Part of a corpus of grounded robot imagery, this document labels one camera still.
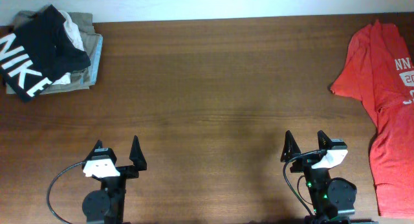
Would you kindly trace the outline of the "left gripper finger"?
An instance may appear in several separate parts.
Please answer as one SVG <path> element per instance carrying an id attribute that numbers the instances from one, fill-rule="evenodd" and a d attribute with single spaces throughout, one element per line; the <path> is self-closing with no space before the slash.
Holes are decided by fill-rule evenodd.
<path id="1" fill-rule="evenodd" d="M 136 170 L 138 171 L 147 170 L 147 162 L 142 153 L 139 139 L 136 135 L 133 137 L 129 160 L 133 163 Z"/>
<path id="2" fill-rule="evenodd" d="M 114 151 L 111 148 L 104 148 L 102 141 L 98 140 L 88 156 L 86 156 L 85 161 L 100 159 L 110 159 L 113 164 L 116 164 L 116 155 Z"/>

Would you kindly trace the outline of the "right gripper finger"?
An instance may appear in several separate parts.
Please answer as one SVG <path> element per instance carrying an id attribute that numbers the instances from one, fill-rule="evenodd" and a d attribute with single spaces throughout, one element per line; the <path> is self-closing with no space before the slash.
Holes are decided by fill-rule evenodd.
<path id="1" fill-rule="evenodd" d="M 332 141 L 324 133 L 324 131 L 319 130 L 317 132 L 317 137 L 318 137 L 318 146 L 320 150 L 330 150 L 332 148 Z"/>
<path id="2" fill-rule="evenodd" d="M 280 161 L 281 162 L 288 162 L 289 160 L 297 157 L 301 154 L 301 151 L 292 135 L 290 130 L 287 130 L 285 133 L 285 142 L 283 151 L 281 154 Z"/>

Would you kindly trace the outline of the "red t-shirt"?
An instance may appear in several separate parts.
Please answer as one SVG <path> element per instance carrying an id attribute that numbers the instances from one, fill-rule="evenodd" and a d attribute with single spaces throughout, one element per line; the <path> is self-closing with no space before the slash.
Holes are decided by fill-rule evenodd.
<path id="1" fill-rule="evenodd" d="M 361 101 L 376 127 L 369 150 L 378 212 L 413 218 L 413 60 L 393 23 L 353 35 L 333 94 Z"/>

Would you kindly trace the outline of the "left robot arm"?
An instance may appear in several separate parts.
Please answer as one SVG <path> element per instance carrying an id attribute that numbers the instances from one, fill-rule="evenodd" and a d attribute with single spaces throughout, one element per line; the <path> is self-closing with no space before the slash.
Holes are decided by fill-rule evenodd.
<path id="1" fill-rule="evenodd" d="M 147 162 L 137 136 L 133 137 L 129 160 L 131 165 L 117 166 L 113 149 L 104 148 L 100 140 L 85 158 L 83 173 L 100 182 L 100 189 L 87 194 L 82 203 L 87 223 L 124 222 L 126 182 L 139 178 L 140 172 L 147 170 Z"/>

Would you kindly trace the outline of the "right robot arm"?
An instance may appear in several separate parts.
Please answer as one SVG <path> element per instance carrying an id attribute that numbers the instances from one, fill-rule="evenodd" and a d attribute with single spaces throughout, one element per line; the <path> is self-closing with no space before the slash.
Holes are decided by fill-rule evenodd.
<path id="1" fill-rule="evenodd" d="M 283 177 L 290 191 L 308 212 L 305 223 L 311 224 L 355 224 L 374 223 L 370 219 L 351 219 L 355 214 L 357 187 L 352 182 L 330 176 L 329 170 L 340 165 L 348 154 L 342 139 L 332 139 L 322 130 L 317 132 L 318 149 L 301 152 L 291 131 L 285 132 L 285 141 L 280 161 Z M 301 173 L 310 195 L 307 202 L 297 188 L 293 188 L 287 176 Z"/>

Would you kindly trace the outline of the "white folded garment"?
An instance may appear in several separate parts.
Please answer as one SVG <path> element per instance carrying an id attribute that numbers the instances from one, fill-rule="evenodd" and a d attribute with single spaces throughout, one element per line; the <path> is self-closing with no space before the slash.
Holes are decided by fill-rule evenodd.
<path id="1" fill-rule="evenodd" d="M 70 15 L 60 10 L 59 13 L 65 18 L 65 22 L 63 24 L 65 32 L 73 46 L 79 50 L 84 51 L 82 37 L 80 35 L 80 31 L 78 25 L 72 21 Z M 53 85 L 67 85 L 71 82 L 71 74 L 65 73 L 60 79 L 56 80 Z"/>

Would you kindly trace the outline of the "olive folded garment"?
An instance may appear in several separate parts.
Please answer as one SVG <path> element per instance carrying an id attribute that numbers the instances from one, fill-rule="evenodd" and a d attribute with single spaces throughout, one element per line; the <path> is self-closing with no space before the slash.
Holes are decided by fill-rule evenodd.
<path id="1" fill-rule="evenodd" d="M 13 30 L 20 27 L 21 25 L 33 20 L 36 14 L 40 12 L 32 12 L 32 11 L 20 11 L 14 18 L 14 22 L 12 24 Z M 76 13 L 76 12 L 69 12 L 68 13 L 72 18 L 72 21 L 78 25 L 80 35 L 82 37 L 83 46 L 85 49 L 86 43 L 86 34 L 97 34 L 94 27 L 93 27 L 93 16 L 92 14 L 88 13 Z M 82 71 L 74 71 L 71 72 L 71 82 L 67 85 L 51 85 L 46 88 L 40 95 L 43 94 L 51 94 L 51 93 L 64 93 L 69 91 L 75 91 L 80 89 L 88 89 L 90 86 L 81 84 L 81 79 L 86 69 Z M 6 86 L 6 93 L 9 95 L 17 95 L 14 90 L 5 82 L 3 79 L 5 86 Z"/>

